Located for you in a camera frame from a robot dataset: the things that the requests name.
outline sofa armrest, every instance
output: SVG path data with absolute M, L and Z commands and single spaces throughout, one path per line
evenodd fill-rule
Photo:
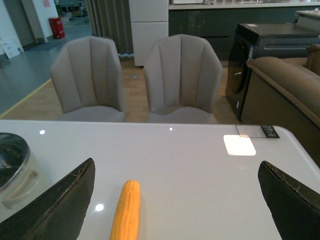
M 270 56 L 250 59 L 246 64 L 320 127 L 319 75 Z

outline wooden floor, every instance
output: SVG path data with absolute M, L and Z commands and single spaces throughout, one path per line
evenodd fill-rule
M 121 60 L 124 79 L 125 115 L 128 123 L 145 123 L 148 116 L 148 102 L 142 67 L 134 65 L 133 58 Z M 214 106 L 214 116 L 219 124 L 240 124 L 225 96 L 227 84 L 226 67 Z M 55 121 L 62 115 L 60 103 L 51 81 L 31 93 L 14 107 L 0 116 L 10 120 Z

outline kitchen counter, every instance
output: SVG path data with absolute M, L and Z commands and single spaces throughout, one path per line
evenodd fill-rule
M 320 0 L 215 0 L 214 5 L 169 5 L 169 36 L 187 34 L 209 41 L 224 66 L 238 24 L 294 24 L 297 11 L 314 11 Z
M 214 4 L 170 4 L 169 10 L 319 7 L 320 0 L 214 0 Z

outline gray curtain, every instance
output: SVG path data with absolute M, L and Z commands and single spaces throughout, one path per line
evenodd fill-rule
M 133 54 L 129 0 L 86 0 L 93 35 L 114 40 L 119 54 Z

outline gray floor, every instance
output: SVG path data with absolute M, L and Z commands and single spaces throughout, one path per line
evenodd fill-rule
M 65 37 L 53 39 L 56 47 L 50 50 L 26 50 L 10 59 L 5 54 L 0 56 L 0 114 L 50 78 L 49 68 L 65 43 L 92 34 L 90 23 L 83 18 L 71 20 L 63 28 Z

